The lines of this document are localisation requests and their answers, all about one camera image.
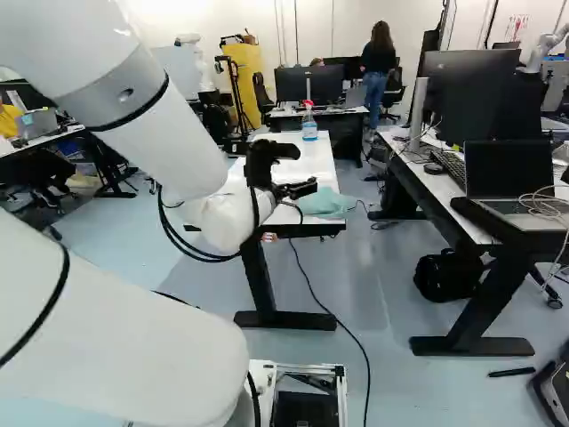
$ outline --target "desk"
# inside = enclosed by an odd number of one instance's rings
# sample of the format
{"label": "desk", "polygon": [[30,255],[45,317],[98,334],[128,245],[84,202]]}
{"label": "desk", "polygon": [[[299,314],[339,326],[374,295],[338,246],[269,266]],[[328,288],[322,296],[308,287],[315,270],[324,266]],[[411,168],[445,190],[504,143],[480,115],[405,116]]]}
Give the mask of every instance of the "desk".
{"label": "desk", "polygon": [[[301,150],[299,160],[281,160],[273,165],[275,183],[305,181],[316,176],[318,186],[329,186],[339,191],[338,178],[327,131],[318,132],[318,140],[304,142],[301,133],[264,133],[254,138],[281,143],[293,143]],[[243,174],[244,158],[240,157],[229,169],[228,181],[220,189],[227,193],[237,187],[246,187]],[[241,245],[241,258],[251,288],[256,311],[239,311],[235,322],[241,327],[273,327],[286,329],[316,329],[333,331],[333,316],[319,313],[299,313],[276,309],[270,276],[260,238],[263,233],[276,233],[280,238],[307,238],[336,235],[346,229],[345,220],[322,219],[305,215],[300,224],[299,213],[291,206],[279,205],[275,212],[258,228],[257,232]]]}
{"label": "desk", "polygon": [[[362,139],[364,138],[364,117],[369,113],[366,107],[354,109],[327,109],[315,111],[314,119],[318,129],[328,131],[336,158],[346,158],[362,167]],[[299,131],[303,111],[270,111],[266,118],[271,132]]]}
{"label": "desk", "polygon": [[[400,153],[404,144],[393,140],[393,132],[382,132],[386,146]],[[430,135],[425,142],[437,148],[441,141]],[[386,217],[409,218],[419,205],[451,247],[479,256],[489,251],[496,258],[488,275],[446,336],[414,336],[410,339],[417,356],[532,356],[532,345],[524,338],[483,337],[483,333],[508,305],[526,274],[536,262],[552,262],[560,247],[520,248],[502,245],[495,238],[451,208],[453,197],[464,196],[448,175],[429,175],[423,164],[413,163],[405,153],[389,164],[387,192],[397,193],[384,207]],[[569,198],[567,188],[558,197]]]}
{"label": "desk", "polygon": [[136,197],[135,193],[122,191],[118,185],[120,181],[132,175],[132,170],[127,173],[120,173],[115,162],[109,158],[108,147],[99,138],[88,132],[83,125],[70,125],[66,132],[40,136],[28,141],[28,145],[20,149],[15,149],[10,143],[3,144],[0,147],[0,162],[13,158],[13,156],[24,155],[31,149],[40,149],[70,137],[86,140],[84,147],[91,154],[94,164],[100,171],[100,177],[104,180],[103,186],[97,190],[95,197]]}
{"label": "desk", "polygon": [[39,149],[43,146],[53,144],[54,142],[57,142],[59,140],[64,140],[70,136],[77,136],[77,134],[82,132],[84,129],[85,126],[83,125],[69,126],[68,130],[64,133],[58,133],[56,135],[40,136],[39,138],[30,140],[27,146],[22,147],[20,149],[15,149],[10,142],[6,142],[5,144],[2,144],[2,146],[0,147],[0,158],[24,153],[29,149]]}

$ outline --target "laptop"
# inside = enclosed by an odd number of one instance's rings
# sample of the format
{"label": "laptop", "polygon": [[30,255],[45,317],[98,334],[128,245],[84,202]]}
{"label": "laptop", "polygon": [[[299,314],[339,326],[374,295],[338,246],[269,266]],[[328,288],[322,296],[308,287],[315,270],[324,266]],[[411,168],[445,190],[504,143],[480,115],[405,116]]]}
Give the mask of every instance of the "laptop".
{"label": "laptop", "polygon": [[343,109],[355,109],[365,104],[365,93],[367,88],[364,85],[352,87],[346,92],[346,102],[341,107]]}
{"label": "laptop", "polygon": [[[464,157],[468,199],[521,230],[565,229],[557,221],[531,214],[518,201],[523,194],[553,185],[549,140],[466,141]],[[554,197],[555,189],[540,194]],[[553,205],[569,221],[569,205],[546,197],[536,197],[535,201]]]}
{"label": "laptop", "polygon": [[16,119],[18,135],[24,140],[33,140],[59,129],[55,109],[29,111]]}

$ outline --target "laptop keyboard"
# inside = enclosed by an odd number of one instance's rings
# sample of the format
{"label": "laptop keyboard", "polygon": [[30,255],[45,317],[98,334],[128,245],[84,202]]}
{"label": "laptop keyboard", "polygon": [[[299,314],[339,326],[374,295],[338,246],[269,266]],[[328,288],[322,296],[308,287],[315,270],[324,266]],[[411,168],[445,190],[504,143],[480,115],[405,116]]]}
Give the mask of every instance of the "laptop keyboard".
{"label": "laptop keyboard", "polygon": [[[546,203],[556,208],[561,214],[569,214],[569,205],[556,200],[548,200]],[[515,200],[485,200],[484,204],[501,214],[528,214],[530,211],[528,207],[521,205]]]}

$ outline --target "computer mouse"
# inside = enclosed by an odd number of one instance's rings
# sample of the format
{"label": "computer mouse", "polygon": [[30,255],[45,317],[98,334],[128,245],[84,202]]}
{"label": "computer mouse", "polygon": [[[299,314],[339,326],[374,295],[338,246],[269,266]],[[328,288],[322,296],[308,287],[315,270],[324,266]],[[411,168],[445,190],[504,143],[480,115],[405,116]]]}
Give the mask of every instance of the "computer mouse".
{"label": "computer mouse", "polygon": [[423,170],[429,175],[440,175],[445,173],[445,169],[441,165],[437,165],[435,163],[427,163],[423,166]]}

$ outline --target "laptop screen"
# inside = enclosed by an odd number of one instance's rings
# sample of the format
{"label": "laptop screen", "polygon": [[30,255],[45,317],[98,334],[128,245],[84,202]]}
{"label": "laptop screen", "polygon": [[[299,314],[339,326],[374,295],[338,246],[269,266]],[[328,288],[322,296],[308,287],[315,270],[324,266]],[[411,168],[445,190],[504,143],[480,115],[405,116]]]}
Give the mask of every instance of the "laptop screen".
{"label": "laptop screen", "polygon": [[[469,198],[518,198],[553,185],[549,140],[467,141],[464,146]],[[541,194],[554,196],[555,189]]]}

